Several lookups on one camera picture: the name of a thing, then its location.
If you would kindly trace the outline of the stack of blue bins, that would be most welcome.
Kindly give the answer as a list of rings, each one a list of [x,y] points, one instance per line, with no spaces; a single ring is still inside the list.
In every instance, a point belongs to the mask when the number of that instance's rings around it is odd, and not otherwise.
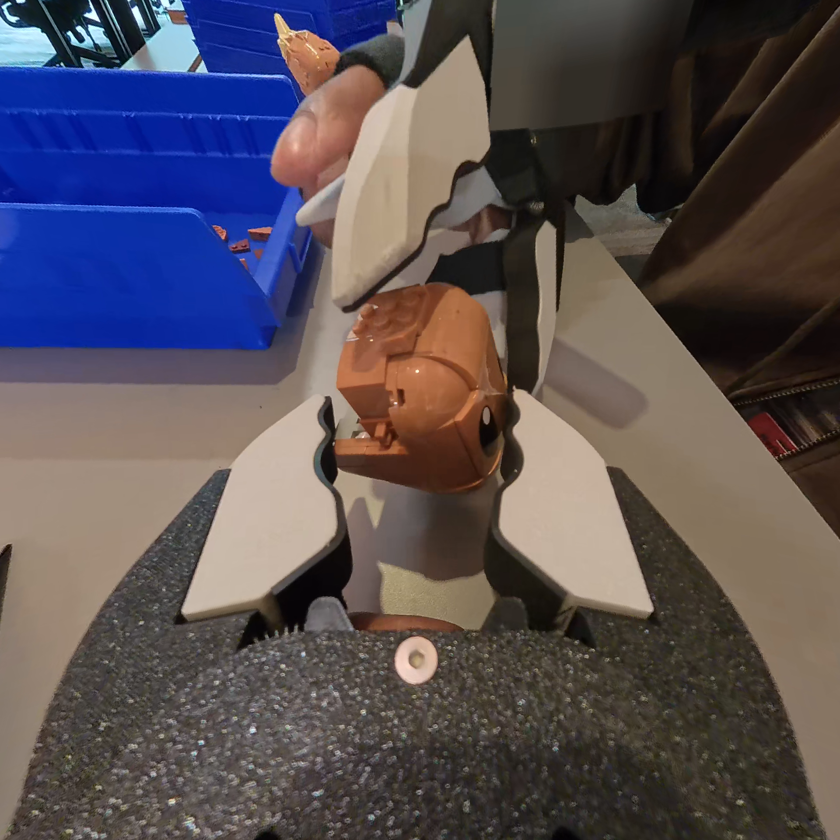
[[[287,75],[275,14],[291,29],[308,30],[337,49],[385,33],[396,19],[395,1],[184,1],[183,6],[204,66],[223,74]]]

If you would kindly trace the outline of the brown lego head model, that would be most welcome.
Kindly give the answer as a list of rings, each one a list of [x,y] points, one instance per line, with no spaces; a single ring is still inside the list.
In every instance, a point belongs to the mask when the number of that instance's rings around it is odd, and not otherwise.
[[[335,439],[346,472],[455,494],[500,463],[506,378],[486,310],[457,287],[374,295],[344,342],[337,387],[362,429]]]

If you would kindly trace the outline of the blue plastic parts bin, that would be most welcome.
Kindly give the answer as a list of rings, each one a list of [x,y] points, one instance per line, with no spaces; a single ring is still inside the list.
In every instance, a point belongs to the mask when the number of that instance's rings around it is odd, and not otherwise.
[[[185,207],[2,205],[4,348],[265,350],[286,317],[311,231]],[[254,273],[211,224],[272,226]]]

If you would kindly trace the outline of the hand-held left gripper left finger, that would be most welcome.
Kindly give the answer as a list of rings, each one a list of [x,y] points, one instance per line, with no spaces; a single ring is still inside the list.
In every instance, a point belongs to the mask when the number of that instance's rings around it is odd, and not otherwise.
[[[340,597],[350,537],[334,435],[331,398],[315,395],[234,460],[182,604],[187,622],[258,612],[292,629],[312,601]]]

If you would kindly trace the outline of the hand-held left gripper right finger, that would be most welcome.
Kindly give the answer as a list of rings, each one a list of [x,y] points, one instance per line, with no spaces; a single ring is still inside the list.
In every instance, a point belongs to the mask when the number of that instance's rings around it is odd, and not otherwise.
[[[487,535],[487,579],[526,626],[564,630],[581,608],[646,620],[654,604],[606,463],[571,425],[514,390]]]

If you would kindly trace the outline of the person's brown jacket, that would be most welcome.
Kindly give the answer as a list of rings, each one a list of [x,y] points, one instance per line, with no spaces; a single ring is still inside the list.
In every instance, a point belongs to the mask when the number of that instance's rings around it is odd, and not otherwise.
[[[754,51],[698,141],[715,157],[650,257],[647,299],[838,533],[839,20]]]

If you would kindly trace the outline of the tan lego creature model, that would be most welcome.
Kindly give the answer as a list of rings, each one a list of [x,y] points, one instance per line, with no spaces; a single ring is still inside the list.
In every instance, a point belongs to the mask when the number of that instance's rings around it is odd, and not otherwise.
[[[333,76],[340,53],[324,38],[292,29],[279,13],[274,21],[281,56],[303,97],[308,97]]]

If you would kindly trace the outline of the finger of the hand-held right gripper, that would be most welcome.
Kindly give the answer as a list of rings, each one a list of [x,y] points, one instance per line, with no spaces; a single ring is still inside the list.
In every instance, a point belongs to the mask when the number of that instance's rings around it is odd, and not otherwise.
[[[458,169],[490,147],[484,78],[468,36],[418,87],[401,83],[365,116],[332,238],[332,301],[354,310],[424,246]]]
[[[504,240],[507,381],[539,394],[548,368],[559,299],[558,235],[543,217],[519,217]]]

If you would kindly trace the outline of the person's right forearm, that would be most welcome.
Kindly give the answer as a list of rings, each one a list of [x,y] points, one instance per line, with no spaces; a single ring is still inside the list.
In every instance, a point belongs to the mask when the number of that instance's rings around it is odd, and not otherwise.
[[[686,201],[731,141],[690,109],[668,107],[631,118],[563,129],[564,190],[596,205],[635,186],[637,204],[659,214]]]

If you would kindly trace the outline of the person's right hand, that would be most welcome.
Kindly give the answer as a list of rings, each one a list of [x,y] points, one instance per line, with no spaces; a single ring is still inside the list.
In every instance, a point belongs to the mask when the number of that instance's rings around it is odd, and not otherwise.
[[[342,174],[366,113],[384,96],[382,80],[352,66],[307,97],[276,142],[270,173],[306,202]]]

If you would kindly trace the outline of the black office chair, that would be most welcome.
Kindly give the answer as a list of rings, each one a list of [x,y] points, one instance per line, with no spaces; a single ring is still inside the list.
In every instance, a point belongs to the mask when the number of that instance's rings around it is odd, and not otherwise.
[[[2,22],[36,29],[54,50],[44,67],[118,68],[161,30],[172,2],[2,1]]]

